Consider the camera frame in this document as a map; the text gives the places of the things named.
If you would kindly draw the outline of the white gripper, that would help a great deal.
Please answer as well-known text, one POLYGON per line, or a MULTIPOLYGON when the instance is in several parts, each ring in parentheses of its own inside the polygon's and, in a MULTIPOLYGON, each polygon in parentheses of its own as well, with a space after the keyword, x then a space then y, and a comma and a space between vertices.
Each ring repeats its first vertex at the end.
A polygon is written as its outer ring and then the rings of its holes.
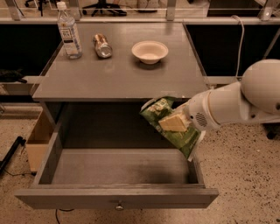
POLYGON ((211 115, 209 96, 211 91, 196 94, 184 108, 185 114, 180 111, 172 113, 158 121, 160 127, 166 131, 187 131, 190 121, 197 130, 217 130, 220 125, 211 115))

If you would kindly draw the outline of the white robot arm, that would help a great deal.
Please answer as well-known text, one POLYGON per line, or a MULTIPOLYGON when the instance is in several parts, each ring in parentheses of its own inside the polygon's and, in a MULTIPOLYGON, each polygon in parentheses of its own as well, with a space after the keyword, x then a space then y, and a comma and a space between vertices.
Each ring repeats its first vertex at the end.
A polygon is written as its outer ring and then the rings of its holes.
POLYGON ((159 121, 163 130, 217 130, 230 123, 277 123, 280 120, 280 60, 263 59, 241 80, 196 94, 159 121))

